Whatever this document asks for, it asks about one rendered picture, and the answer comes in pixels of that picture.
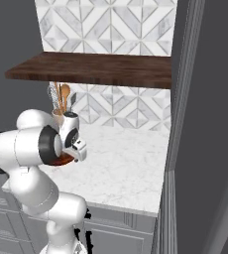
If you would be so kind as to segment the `grey drawer front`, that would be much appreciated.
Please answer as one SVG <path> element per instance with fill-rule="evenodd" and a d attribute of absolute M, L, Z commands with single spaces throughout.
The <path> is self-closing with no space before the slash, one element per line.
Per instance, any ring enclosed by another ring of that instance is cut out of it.
<path fill-rule="evenodd" d="M 0 254 L 35 254 L 18 203 L 2 190 L 6 180 L 0 175 Z"/>

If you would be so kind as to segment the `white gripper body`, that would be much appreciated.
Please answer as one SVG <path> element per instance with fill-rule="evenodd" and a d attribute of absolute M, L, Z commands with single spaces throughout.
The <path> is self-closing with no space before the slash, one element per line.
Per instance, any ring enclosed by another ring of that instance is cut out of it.
<path fill-rule="evenodd" d="M 87 156 L 86 142 L 81 139 L 78 139 L 70 147 L 64 148 L 63 151 L 73 156 L 76 160 L 82 162 L 86 159 Z"/>

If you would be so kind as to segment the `dark wooden shelf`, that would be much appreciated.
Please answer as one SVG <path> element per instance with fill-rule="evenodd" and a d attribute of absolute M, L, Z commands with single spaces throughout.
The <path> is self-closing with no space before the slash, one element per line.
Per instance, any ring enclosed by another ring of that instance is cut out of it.
<path fill-rule="evenodd" d="M 7 70 L 5 77 L 170 89 L 171 58 L 42 52 Z"/>

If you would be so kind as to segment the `wooden spatula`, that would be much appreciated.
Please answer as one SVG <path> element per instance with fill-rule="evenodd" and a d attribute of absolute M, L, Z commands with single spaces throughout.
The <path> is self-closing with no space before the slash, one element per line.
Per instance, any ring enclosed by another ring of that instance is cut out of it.
<path fill-rule="evenodd" d="M 61 104 L 60 104 L 60 98 L 59 98 L 59 92 L 57 87 L 57 82 L 55 81 L 55 95 L 54 95 L 54 104 L 57 106 L 59 110 L 61 110 Z"/>

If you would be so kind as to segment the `grey cabinet door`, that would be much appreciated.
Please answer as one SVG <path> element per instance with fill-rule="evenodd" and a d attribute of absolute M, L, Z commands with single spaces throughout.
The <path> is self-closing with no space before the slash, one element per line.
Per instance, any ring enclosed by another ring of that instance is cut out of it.
<path fill-rule="evenodd" d="M 90 206 L 84 218 L 91 234 L 92 254 L 152 254 L 154 216 Z"/>

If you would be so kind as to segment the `beige utensil pot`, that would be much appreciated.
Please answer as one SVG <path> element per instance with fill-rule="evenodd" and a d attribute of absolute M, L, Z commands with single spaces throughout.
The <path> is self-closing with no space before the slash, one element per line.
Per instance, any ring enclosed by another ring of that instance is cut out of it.
<path fill-rule="evenodd" d="M 53 119 L 55 120 L 55 122 L 57 123 L 58 127 L 61 127 L 64 122 L 64 116 L 63 116 L 62 111 L 58 108 L 54 109 L 52 111 L 52 116 L 53 116 Z"/>

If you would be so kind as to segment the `brown bowl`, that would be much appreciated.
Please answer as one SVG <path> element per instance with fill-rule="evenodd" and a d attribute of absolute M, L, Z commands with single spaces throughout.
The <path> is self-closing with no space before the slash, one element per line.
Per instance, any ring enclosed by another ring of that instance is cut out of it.
<path fill-rule="evenodd" d="M 74 157 L 68 153 L 62 152 L 60 156 L 55 159 L 52 163 L 51 166 L 63 166 L 66 165 L 74 160 Z"/>

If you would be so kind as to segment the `dark grey spatula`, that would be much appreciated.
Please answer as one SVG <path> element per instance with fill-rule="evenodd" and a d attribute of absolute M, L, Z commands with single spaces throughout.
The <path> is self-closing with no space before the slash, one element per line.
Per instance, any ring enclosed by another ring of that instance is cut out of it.
<path fill-rule="evenodd" d="M 69 112 L 73 112 L 73 105 L 76 101 L 76 92 L 70 97 L 70 106 L 69 106 Z"/>

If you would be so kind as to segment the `wooden spoon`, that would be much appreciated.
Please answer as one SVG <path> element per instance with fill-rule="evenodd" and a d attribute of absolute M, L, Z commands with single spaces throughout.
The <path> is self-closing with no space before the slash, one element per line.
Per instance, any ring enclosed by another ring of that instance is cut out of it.
<path fill-rule="evenodd" d="M 68 84 L 63 84 L 60 88 L 61 91 L 61 98 L 63 103 L 63 111 L 66 111 L 67 109 L 67 98 L 70 94 L 70 87 Z"/>

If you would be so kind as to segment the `tall grey cabinet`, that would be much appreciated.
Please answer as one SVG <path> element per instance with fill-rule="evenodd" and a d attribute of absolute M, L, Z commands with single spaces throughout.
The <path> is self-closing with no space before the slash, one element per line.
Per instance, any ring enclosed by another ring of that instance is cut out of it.
<path fill-rule="evenodd" d="M 178 0 L 152 254 L 228 254 L 228 0 Z"/>

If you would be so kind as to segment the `metal whisk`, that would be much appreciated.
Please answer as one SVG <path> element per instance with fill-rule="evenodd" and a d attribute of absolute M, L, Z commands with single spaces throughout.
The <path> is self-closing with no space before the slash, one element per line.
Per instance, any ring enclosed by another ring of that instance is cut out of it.
<path fill-rule="evenodd" d="M 58 108 L 58 101 L 57 101 L 57 94 L 56 94 L 55 88 L 52 85 L 49 85 L 47 88 L 47 93 L 48 93 L 50 100 L 53 103 L 54 109 L 57 109 Z"/>

